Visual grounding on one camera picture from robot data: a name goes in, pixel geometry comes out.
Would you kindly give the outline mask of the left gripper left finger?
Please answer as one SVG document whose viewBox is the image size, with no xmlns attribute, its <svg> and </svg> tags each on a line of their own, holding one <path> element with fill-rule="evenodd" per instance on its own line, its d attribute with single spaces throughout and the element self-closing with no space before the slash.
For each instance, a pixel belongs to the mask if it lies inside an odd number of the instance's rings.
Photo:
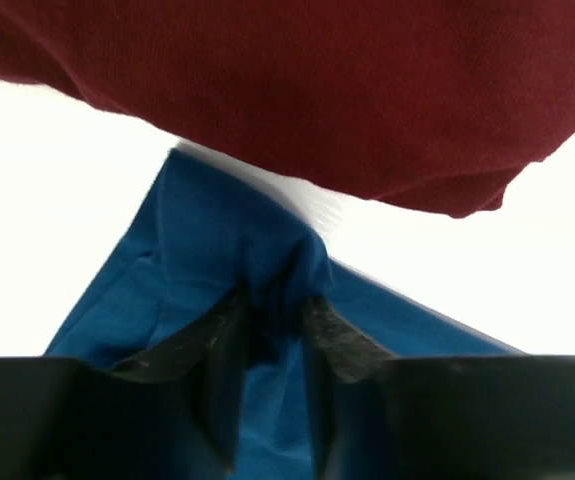
<svg viewBox="0 0 575 480">
<path fill-rule="evenodd" d="M 0 479 L 223 479 L 235 467 L 250 299 L 111 369 L 0 358 Z"/>
</svg>

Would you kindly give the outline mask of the navy blue t shirt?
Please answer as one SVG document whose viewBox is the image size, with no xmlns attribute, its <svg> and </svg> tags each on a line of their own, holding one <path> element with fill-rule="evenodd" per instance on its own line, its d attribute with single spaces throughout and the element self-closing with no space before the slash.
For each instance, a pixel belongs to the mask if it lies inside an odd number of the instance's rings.
<svg viewBox="0 0 575 480">
<path fill-rule="evenodd" d="M 312 475 L 297 315 L 326 297 L 404 356 L 502 354 L 506 346 L 332 261 L 286 206 L 172 150 L 131 226 L 48 346 L 109 367 L 199 318 L 238 284 L 259 311 L 246 381 L 239 479 Z"/>
</svg>

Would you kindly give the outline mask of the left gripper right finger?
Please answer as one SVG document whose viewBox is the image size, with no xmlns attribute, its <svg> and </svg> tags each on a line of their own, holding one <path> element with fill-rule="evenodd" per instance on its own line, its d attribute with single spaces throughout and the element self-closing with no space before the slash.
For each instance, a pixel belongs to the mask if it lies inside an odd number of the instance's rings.
<svg viewBox="0 0 575 480">
<path fill-rule="evenodd" d="M 302 314 L 318 479 L 575 479 L 575 356 L 400 357 Z"/>
</svg>

